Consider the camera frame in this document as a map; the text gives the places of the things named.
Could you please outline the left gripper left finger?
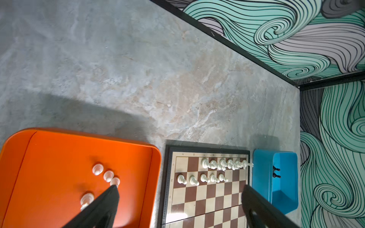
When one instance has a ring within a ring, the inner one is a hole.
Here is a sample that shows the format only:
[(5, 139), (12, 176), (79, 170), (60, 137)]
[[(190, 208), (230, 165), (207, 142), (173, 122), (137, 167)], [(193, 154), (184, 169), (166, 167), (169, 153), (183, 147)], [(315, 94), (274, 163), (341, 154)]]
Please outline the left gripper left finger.
[(118, 189), (116, 185), (112, 185), (63, 227), (112, 228), (118, 203)]

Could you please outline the blue plastic tray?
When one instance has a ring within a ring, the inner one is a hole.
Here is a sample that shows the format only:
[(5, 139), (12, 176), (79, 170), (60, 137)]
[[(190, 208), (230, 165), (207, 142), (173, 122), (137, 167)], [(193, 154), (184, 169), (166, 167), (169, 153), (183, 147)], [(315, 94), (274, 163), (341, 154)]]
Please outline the blue plastic tray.
[(283, 214), (298, 208), (298, 157), (294, 152), (256, 149), (252, 187)]

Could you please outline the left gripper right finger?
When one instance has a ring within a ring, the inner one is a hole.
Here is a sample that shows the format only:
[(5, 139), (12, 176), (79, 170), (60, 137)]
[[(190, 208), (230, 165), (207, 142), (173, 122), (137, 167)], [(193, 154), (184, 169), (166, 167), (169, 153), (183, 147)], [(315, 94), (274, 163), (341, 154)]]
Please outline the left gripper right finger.
[(246, 185), (244, 187), (241, 196), (241, 203), (250, 228), (298, 227), (250, 185)]

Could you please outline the orange plastic tray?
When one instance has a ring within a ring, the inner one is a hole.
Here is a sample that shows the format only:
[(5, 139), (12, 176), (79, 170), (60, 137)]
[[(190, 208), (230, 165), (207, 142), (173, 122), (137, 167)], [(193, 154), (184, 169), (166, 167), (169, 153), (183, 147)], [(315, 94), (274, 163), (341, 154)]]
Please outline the orange plastic tray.
[[(80, 213), (81, 197), (99, 197), (112, 170), (121, 180), (115, 228), (148, 228), (162, 156), (153, 145), (60, 129), (30, 128), (1, 151), (1, 227), (60, 228)], [(100, 163), (102, 174), (92, 168)]]

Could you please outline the white pawn in tray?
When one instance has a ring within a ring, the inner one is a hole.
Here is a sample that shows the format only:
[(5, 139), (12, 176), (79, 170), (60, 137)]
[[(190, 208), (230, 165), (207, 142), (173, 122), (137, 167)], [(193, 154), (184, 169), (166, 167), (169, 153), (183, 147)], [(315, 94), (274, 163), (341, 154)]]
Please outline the white pawn in tray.
[(103, 171), (104, 171), (104, 166), (100, 163), (95, 164), (92, 168), (92, 173), (95, 176), (98, 176), (98, 175), (102, 174)]
[(103, 178), (106, 182), (111, 182), (114, 178), (114, 172), (112, 170), (108, 170), (104, 173)]
[(120, 183), (121, 183), (121, 180), (118, 177), (114, 177), (110, 181), (111, 186), (115, 185), (116, 187), (118, 187), (120, 185)]

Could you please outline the folding chess board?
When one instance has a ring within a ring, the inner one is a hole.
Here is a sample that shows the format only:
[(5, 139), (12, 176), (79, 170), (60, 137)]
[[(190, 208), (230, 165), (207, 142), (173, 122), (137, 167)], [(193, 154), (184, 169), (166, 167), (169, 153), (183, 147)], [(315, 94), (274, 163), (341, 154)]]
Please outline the folding chess board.
[(167, 145), (159, 228), (247, 228), (242, 192), (250, 152)]

